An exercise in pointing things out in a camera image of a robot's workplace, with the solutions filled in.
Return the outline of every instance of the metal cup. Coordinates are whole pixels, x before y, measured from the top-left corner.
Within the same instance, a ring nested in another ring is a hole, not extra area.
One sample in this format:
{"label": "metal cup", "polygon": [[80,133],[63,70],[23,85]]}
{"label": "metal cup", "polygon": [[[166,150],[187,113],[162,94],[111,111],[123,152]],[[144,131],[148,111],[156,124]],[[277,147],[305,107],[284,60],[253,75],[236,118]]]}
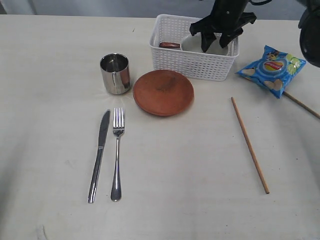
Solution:
{"label": "metal cup", "polygon": [[129,60],[119,53],[111,53],[100,61],[103,83],[107,92],[124,94],[130,89]]}

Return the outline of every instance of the butter knife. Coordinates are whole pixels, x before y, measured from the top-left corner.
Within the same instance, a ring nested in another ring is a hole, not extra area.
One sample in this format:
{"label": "butter knife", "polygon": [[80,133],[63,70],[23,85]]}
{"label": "butter knife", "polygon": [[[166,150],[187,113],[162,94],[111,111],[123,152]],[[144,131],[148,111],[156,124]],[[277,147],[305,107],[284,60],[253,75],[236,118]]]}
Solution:
{"label": "butter knife", "polygon": [[88,196],[88,204],[92,204],[95,201],[98,178],[101,166],[101,159],[105,148],[106,137],[108,132],[110,122],[110,110],[108,109],[102,117],[100,130],[99,130],[99,140],[98,140],[98,151],[96,154],[92,180],[90,184],[89,196]]}

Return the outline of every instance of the black robotic claw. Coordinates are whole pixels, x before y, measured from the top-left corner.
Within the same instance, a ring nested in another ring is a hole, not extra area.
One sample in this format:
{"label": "black robotic claw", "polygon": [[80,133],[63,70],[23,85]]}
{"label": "black robotic claw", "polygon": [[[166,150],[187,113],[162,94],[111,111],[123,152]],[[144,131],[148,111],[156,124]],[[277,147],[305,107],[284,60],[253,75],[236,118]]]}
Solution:
{"label": "black robotic claw", "polygon": [[249,0],[215,0],[209,16],[192,23],[190,33],[201,33],[201,48],[205,53],[220,33],[220,46],[225,48],[233,39],[244,31],[242,27],[253,24],[257,17],[253,12],[244,12]]}

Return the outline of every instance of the blue chip bag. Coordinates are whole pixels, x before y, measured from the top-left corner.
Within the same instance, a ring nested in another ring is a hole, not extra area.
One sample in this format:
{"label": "blue chip bag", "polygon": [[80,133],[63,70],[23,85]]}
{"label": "blue chip bag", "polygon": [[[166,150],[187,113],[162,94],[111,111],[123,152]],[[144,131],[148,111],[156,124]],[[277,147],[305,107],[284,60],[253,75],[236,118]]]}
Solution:
{"label": "blue chip bag", "polygon": [[262,58],[244,67],[237,74],[269,89],[279,99],[286,86],[305,64],[305,60],[266,45]]}

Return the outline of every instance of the brown clay plate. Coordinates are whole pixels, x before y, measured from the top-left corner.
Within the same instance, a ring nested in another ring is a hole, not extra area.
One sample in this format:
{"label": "brown clay plate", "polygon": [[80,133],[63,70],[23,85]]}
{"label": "brown clay plate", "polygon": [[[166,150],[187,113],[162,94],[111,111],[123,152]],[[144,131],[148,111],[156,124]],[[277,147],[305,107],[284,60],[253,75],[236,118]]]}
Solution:
{"label": "brown clay plate", "polygon": [[194,99],[194,88],[182,74],[155,70],[141,76],[133,87],[136,104],[150,114],[172,116],[184,111]]}

